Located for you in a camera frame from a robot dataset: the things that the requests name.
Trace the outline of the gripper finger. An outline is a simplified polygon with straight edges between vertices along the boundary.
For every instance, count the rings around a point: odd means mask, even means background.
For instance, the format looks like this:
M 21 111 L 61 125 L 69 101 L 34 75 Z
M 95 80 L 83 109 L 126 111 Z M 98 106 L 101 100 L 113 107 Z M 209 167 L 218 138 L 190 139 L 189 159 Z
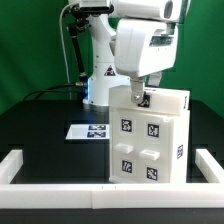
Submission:
M 162 72 L 155 72 L 149 75 L 148 85 L 150 87 L 158 87 L 162 79 Z
M 131 101 L 133 103 L 141 103 L 144 96 L 144 80 L 142 78 L 131 78 Z

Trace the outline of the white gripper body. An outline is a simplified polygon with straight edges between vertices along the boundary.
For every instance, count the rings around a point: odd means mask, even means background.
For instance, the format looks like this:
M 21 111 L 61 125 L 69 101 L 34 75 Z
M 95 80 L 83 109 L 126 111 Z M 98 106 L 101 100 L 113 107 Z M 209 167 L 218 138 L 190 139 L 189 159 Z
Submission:
M 171 68 L 176 58 L 178 28 L 165 22 L 121 19 L 115 38 L 118 74 L 142 77 Z

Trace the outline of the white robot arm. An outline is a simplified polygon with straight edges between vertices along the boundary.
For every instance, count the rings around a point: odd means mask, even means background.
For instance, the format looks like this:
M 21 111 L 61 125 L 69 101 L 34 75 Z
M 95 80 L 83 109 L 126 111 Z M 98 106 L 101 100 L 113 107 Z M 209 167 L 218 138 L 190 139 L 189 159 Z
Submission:
M 68 0 L 75 26 L 87 28 L 93 47 L 93 74 L 83 103 L 109 106 L 109 89 L 132 85 L 143 99 L 144 77 L 174 65 L 178 26 L 191 0 Z

